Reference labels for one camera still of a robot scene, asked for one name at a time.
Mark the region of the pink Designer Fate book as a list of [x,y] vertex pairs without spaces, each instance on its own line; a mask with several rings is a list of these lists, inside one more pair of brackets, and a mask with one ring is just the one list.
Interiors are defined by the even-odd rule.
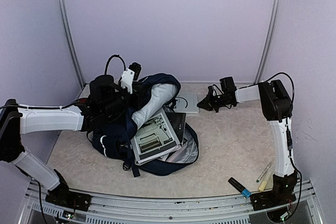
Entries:
[[194,141],[186,142],[178,151],[159,157],[159,160],[168,163],[192,163],[198,155],[198,147]]

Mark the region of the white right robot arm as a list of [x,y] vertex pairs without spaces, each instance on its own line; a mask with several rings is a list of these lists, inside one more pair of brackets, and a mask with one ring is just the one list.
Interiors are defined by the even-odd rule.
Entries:
[[197,104],[198,108],[219,112],[231,109],[239,103],[260,101],[265,119],[268,121],[275,145],[275,173],[272,176],[272,190],[250,195],[255,211],[277,207],[290,202],[299,202],[294,188],[302,179],[293,158],[291,135],[292,109],[295,95],[288,94],[281,80],[275,74],[266,81],[237,88],[232,77],[220,80],[220,85],[208,86],[206,97]]

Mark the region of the grey ianra book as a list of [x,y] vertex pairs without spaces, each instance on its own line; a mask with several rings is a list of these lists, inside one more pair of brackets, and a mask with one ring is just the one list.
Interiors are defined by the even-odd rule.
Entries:
[[163,109],[159,109],[138,129],[131,145],[135,164],[139,166],[181,148]]

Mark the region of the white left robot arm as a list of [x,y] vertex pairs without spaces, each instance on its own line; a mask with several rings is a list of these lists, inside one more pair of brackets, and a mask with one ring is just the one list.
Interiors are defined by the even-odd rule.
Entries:
[[48,167],[26,149],[21,135],[43,131],[92,132],[117,120],[133,98],[138,74],[127,69],[119,84],[104,74],[90,82],[90,95],[65,106],[20,105],[14,99],[1,107],[1,160],[12,163],[23,174],[47,189],[46,201],[73,210],[88,211],[91,196],[69,189],[60,172]]

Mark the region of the grey book with G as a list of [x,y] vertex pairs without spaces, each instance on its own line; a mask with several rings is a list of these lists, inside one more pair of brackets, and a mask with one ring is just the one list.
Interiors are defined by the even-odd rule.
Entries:
[[174,111],[178,113],[198,114],[198,97],[194,92],[181,91],[175,98]]

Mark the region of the navy blue student backpack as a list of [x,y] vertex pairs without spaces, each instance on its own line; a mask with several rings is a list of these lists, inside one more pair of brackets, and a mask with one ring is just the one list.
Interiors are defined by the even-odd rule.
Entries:
[[124,170],[132,170],[134,176],[139,176],[144,170],[157,176],[166,176],[178,171],[197,161],[199,156],[198,138],[196,132],[185,122],[183,144],[194,141],[198,147],[198,155],[192,163],[168,163],[159,158],[147,162],[141,166],[135,164],[135,155],[131,140],[138,129],[150,119],[159,109],[164,112],[174,112],[172,107],[175,103],[181,85],[170,74],[157,73],[144,77],[140,80],[147,87],[147,93],[142,101],[131,101],[117,120],[94,129],[91,144],[102,155],[112,159],[123,161]]

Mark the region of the dark blue cover book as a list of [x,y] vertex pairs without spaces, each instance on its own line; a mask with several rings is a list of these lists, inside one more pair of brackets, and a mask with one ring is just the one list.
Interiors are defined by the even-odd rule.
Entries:
[[184,131],[185,131],[185,122],[186,122],[186,114],[185,113],[177,113],[177,112],[166,112],[166,116],[180,142],[183,144]]

